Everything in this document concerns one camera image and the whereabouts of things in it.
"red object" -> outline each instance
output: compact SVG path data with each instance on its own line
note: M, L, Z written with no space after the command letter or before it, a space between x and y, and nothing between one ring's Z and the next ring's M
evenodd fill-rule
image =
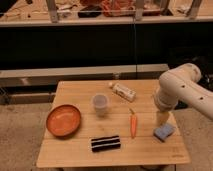
M54 136L66 136L80 125L80 111L72 105L61 105L53 109L47 117L46 127Z
M133 0L103 0L101 6L106 17L132 15L134 10Z

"wrapped food package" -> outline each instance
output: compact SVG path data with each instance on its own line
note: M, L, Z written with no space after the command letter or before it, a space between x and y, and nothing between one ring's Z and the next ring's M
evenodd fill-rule
M161 1L146 0L144 1L143 15L159 15L162 11L160 8Z
M133 15L135 10L133 0L103 0L101 6L107 17Z

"chocolate bar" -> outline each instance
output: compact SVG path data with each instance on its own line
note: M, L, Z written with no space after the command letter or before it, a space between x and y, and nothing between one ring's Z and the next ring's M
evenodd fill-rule
M120 138L118 135L111 137L94 138L91 140L91 145L93 152L116 149L121 147Z

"carrot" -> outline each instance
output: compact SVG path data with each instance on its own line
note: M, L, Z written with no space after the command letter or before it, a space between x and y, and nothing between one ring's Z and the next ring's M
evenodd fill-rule
M131 133L131 137L135 138L136 129L137 129L137 116L131 108L129 108L129 110L132 113L130 116L130 133Z

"sponge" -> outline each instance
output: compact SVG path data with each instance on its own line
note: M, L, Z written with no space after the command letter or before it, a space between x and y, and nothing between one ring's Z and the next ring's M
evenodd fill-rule
M157 137L162 142L165 142L166 138L170 136L175 131L175 127L169 123L156 128L154 130L154 136Z

